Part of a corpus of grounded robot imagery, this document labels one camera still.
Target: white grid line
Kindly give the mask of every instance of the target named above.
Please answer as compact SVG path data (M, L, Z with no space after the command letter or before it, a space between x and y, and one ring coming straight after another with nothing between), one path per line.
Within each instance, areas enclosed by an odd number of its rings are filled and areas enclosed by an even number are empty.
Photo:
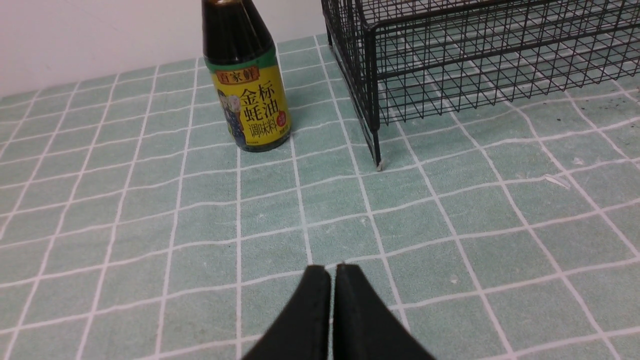
M198 67L198 60L195 60L195 67ZM189 138L191 136L191 129L193 125L193 104L196 101L196 84L198 83L198 71L196 70L195 75L193 77L193 94L191 95L191 111L189 112L189 127L186 134L186 140L184 142L184 150L182 154L182 165L180 166L180 176L178 178L178 194L175 201L175 211L173 213L173 225L171 229L171 235L169 237L169 248L167 250L166 257L166 266L164 268L164 280L163 280L163 290L162 290L162 300L160 301L160 311L158 318L158 328L156 332L156 357L160 354L162 350L162 338L164 331L164 313L166 311L166 299L169 292L169 281L171 277L171 263L173 259L173 250L175 244L175 232L178 228L178 209L180 208L180 203L182 202L182 184L184 180L184 168L187 163L187 155L189 149Z
M154 90L156 89L156 81L157 81L157 72L158 72L159 67L156 67L156 76L154 77L153 83L151 85L151 93L154 92ZM138 144L136 146L136 151L134 153L133 156L133 162L135 163L135 160L138 158L138 154L140 153L140 145L142 144L142 136L145 133L145 128L147 126L147 119L149 116L149 111L151 109L151 100L152 97L149 96L149 100L147 103L147 112L145 114L145 119L142 122L142 129L140 130L140 138L138 139ZM93 303L91 306L91 313L89 314L89 319L87 319L86 325L84 327L84 331L83 331L83 335L82 335L82 339L80 341L80 346L78 348L78 351L76 353L76 359L80 360L82 359L82 355L84 352L84 347L86 345L87 339L89 337L89 330L91 329L91 325L93 323L93 318L95 317L95 312L97 311L98 308L98 303L100 300L100 294L102 292L102 285L104 284L104 278L105 278L105 274L107 272L107 264L109 263L109 259L111 259L111 252L113 250L113 243L116 240L116 228L118 226L118 223L120 222L120 217L122 216L122 208L124 205L124 199L125 196L127 195L127 189L129 187L129 183L131 182L131 177L133 175L133 168L134 168L134 164L132 163L131 166L129 167L129 173L127 174L127 179L125 180L125 184L124 184L124 190L122 192L122 195L120 196L120 201L118 203L118 210L116 212L116 218L115 221L113 223L113 226L111 228L111 239L109 241L109 245L107 246L107 254L104 257L104 262L102 264L102 270L100 271L100 277L98 278L98 286L95 292L95 295L93 297Z
M322 53L320 52L320 47L319 47L319 43L318 43L318 39L317 37L314 35L314 40L316 41L316 48L318 51L318 55L320 55L320 62L324 71L324 76L325 78L328 80L329 79L329 73L326 70L326 64L324 63L324 60L322 59ZM355 170L356 173L356 178L358 179L358 184L360 186L360 193L362 194L362 198L364 200L364 205L365 205L365 209L367 210L367 217L369 218L369 221L371 223L371 227L373 229L373 233L376 237L376 244L378 246L378 251L380 253L381 256L381 260L383 263L383 266L385 268L385 273L387 274L387 278L389 281L389 286L391 287L391 292L394 295L394 300L396 302L396 304L400 305L402 304L402 300L400 299L400 293L398 292L397 286L396 286L396 282L393 278L393 275L391 274L391 268L389 267L389 262L387 260L387 257L385 255L385 248L382 244L382 239L380 237L380 232L378 231L378 226L376 225L376 221L373 217L373 213L371 210L371 205L369 204L369 198L367 196L367 190L364 187L364 182L362 181L362 176L360 175L360 170L358 168L358 162L356 160L355 154L353 152L353 147L351 146L351 140L349 139L349 133L347 132L347 127L344 125L344 120L342 119L342 113L340 112L340 107L338 106L338 101L335 98L335 94L333 92L333 88L331 86L329 86L329 92L331 93L331 98L333 101L333 106L335 108L336 113L338 114L338 119L340 119L340 126L342 127L342 134L344 135L344 139L345 141L347 141L347 146L349 149L349 155L351 157L351 164L353 165L353 168ZM404 310L400 309L400 318L402 320L402 324L405 327L405 329L407 329L407 331L410 331L411 327L409 325L409 320L406 317L406 313Z

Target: metal wire rack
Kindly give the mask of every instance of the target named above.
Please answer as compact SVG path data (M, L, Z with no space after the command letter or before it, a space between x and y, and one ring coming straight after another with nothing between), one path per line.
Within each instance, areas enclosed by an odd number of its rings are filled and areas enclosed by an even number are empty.
M382 123L640 71L640 0L322 0L376 166Z

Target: green tiled surface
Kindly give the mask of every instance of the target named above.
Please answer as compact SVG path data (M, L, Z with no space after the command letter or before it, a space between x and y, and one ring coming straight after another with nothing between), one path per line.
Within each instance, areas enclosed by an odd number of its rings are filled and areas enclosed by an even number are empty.
M326 44L260 154L195 59L0 99L0 357L237 359L349 261L438 359L637 359L635 78L384 126L377 172Z

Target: green tile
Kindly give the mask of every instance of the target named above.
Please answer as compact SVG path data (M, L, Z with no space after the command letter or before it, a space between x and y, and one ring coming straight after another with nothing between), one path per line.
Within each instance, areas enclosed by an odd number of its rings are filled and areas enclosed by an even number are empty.
M301 67L320 65L317 49L308 49L291 54L280 55L280 70L288 71Z
M0 142L4 143L9 141L13 131L19 124L2 124L0 122Z
M538 136L566 134L590 128L569 102L555 102L553 106L540 104L522 111L530 118Z
M126 305L162 295L166 254L107 268L98 309Z
M402 206L416 199L431 196L417 168L380 172L365 176L362 181L373 211Z
M465 125L469 132L480 146L489 145L505 139L530 139L533 138L531 129L527 121L517 112Z
M198 206L181 210L175 244L223 241L236 238L236 205Z
M240 152L240 166L243 168L288 159L291 159L291 147L289 145L283 145L266 152Z
M433 201L375 214L374 219L387 252L451 236Z
M453 241L404 252L388 259L404 303L473 291L465 264ZM416 280L415 274L429 274Z
M82 170L84 160L86 159L88 153L88 149L83 149L78 151L65 152L63 154L45 156L42 159L40 167L38 168L35 179L40 180L47 177L79 172L80 170Z
M638 106L625 95L615 95L576 101L584 116L591 120L596 127L616 124L636 117Z
M300 226L298 196L294 191L244 201L240 212L242 236Z
M97 315L83 355L87 359L132 359L153 355L159 310L160 303L154 303Z
M221 122L225 120L225 113L220 104L208 104L193 107L193 126Z
M527 231L463 240L462 245L483 288L556 272Z
M486 152L505 180L531 179L558 172L538 143L504 143Z
M148 97L136 97L109 105L104 121L122 120L142 116L147 112Z
M89 127L88 129L78 129L67 131L65 133L58 133L53 138L53 142L49 147L49 153L91 146L97 130L97 127Z
M278 43L278 53L288 53L290 51L308 49L310 47L316 47L316 40L314 37L299 38Z
M318 264L379 253L371 222L365 216L314 226L308 232L313 259Z
M115 75L103 76L101 78L84 80L78 86L78 90L84 90L89 88L97 88L98 86L109 86L115 81Z
M306 266L305 238L300 230L261 236L242 242L243 281L298 271Z
M29 104L0 108L0 122L19 121L26 116Z
M97 125L102 120L106 105L94 106L92 108L71 110L67 112L62 120L60 130L75 129L77 127Z
M237 167L238 150L235 144L210 147L207 149L189 150L185 174L210 170L230 170Z
M48 246L48 241L38 241L3 249L0 252L0 284L26 280L38 275Z
M216 359L216 360L235 360L236 358L236 346L235 345L223 345L210 348L204 348L194 350L182 355L170 356L167 359L171 360L202 360L202 359Z
M460 129L409 138L411 148L421 161L452 155L474 148L474 144Z
M51 135L10 142L4 148L4 154L0 157L0 161L14 161L41 155L47 147L49 139L51 139Z
M622 360L633 360L640 354L640 334L635 333L626 336L616 336L609 339L618 351Z
M33 99L36 95L36 91L31 92L23 92L15 95L8 95L0 98L0 106L11 106L15 104L20 104L21 102L27 102Z
M56 274L101 265L110 240L110 227L59 236L53 243L44 273Z
M632 159L640 158L640 143L636 141L640 137L640 124L637 122L631 123L631 125L625 124L624 126L606 130L604 133L628 157Z
M12 358L64 360L76 356L86 320L23 329L15 341Z
M19 243L53 235L64 206L16 214L4 231L4 243Z
M45 164L44 158L40 168ZM38 159L18 161L16 163L0 164L0 186L13 184L21 184L29 180L35 167L38 165Z
M19 140L21 138L29 138L31 136L52 133L58 126L60 118L62 118L62 115L57 114L25 120L20 125L20 129L18 129L18 132L15 134L13 139Z
M640 249L640 227L637 226L637 219L640 218L640 204L609 211L607 216L627 239Z
M149 115L145 126L145 135L154 134L160 131L174 131L189 127L190 109L178 111L167 111Z
M329 91L328 83L309 85L285 92L287 96L287 104L290 108L298 108L300 106L314 104L315 102L331 100L331 92Z
M545 146L564 168L572 169L603 161L622 159L611 144L597 133L573 135L545 142Z
M133 71L123 72L118 76L118 82L129 81L134 79L149 78L156 73L156 67L147 67Z
M0 314L0 329L10 329L18 325L20 314L32 287L33 285L29 283L0 288L0 306L3 309Z
M207 86L212 84L211 73L206 67L198 69L198 86Z
M437 302L407 309L406 314L413 336L438 359L476 359L505 353L479 297Z
M294 130L338 120L338 113L335 111L335 105L332 101L321 102L289 111L291 112Z
M198 88L196 90L195 104L210 104L212 102L218 101L218 94L216 93L216 89L213 87L213 85Z
M85 90L76 92L71 99L70 109L83 108L85 106L106 104L109 102L109 95L111 93L110 87L96 88L91 90Z
M243 199L296 187L296 177L291 161L242 170L240 178Z
M182 154L136 162L129 186L149 186L180 177Z
M33 102L28 117L36 117L65 111L71 94L48 97Z
M199 202L236 201L237 174L219 172L186 177L182 181L180 206L191 206Z
M565 177L561 180L569 183ZM593 208L571 187L566 189L547 180L507 185L518 209L530 224L588 213Z
M236 291L234 289L187 294L166 302L163 351L235 338Z
M80 179L74 199L117 192L124 188L129 175L129 165L85 172Z
M66 233L90 226L113 223L120 197L121 195L118 193L98 199L74 202L65 214L62 231Z
M282 74L282 83L287 89L310 85L320 81L326 81L322 66L293 70Z
M295 141L297 156L334 149L347 144L342 126L338 122L298 131L295 134Z
M571 344L563 347L543 350L533 354L519 357L522 360L563 360L563 359L585 359L585 360L611 360L614 359L601 340L589 341L586 343Z
M31 183L20 202L20 210L67 202L76 184L77 176L61 177Z
M186 135L187 131L182 130L177 133L146 136L142 139L138 159L142 160L153 156L171 155L183 151Z
M160 67L158 67L158 74L160 75L160 74L166 74L167 72L191 70L195 67L195 65L196 65L195 59L176 61L173 63L160 65Z
M157 215L175 209L178 181L153 188L133 189L127 192L122 205L122 221Z
M75 83L52 86L52 87L49 87L49 88L46 88L46 89L42 90L38 94L38 98L65 94L67 92L74 91L75 88L76 88L76 84Z
M357 179L339 179L302 189L307 223L365 213Z
M0 188L0 214L10 213L18 202L23 186Z
M299 158L297 165L302 186L332 177L355 175L347 148Z
M406 122L400 122L399 124L406 135L416 135L452 127L456 125L456 122L449 114L443 114L427 116L424 119L408 120Z
M289 301L299 281L299 275L292 275L243 286L243 335L264 334Z
M612 206L638 198L640 174L630 163L610 164L573 174L600 207Z
M173 214L118 225L111 261L136 258L168 248L172 229Z
M151 92L153 82L153 79L142 79L116 84L113 88L113 96L111 97L111 100L118 101L129 97L149 94Z
M616 266L572 275L569 280L582 295L603 331L640 325L637 280L640 265Z
M143 117L137 117L131 120L110 122L104 124L100 128L96 144L113 142L117 140L138 139L142 131Z
M233 143L226 122L210 124L192 129L189 135L189 148L215 145L219 143Z
M173 251L169 292L236 282L236 246L196 245Z
M178 74L158 75L155 93L191 89L193 88L194 76L194 70Z
M138 146L137 140L98 145L93 148L87 170L131 162Z
M457 193L440 201L458 234L483 233L522 225L499 186Z
M91 311L100 270L40 281L25 323L37 323Z
M560 280L487 297L513 350L595 333L580 305Z
M498 181L480 151L426 163L423 168L437 194Z

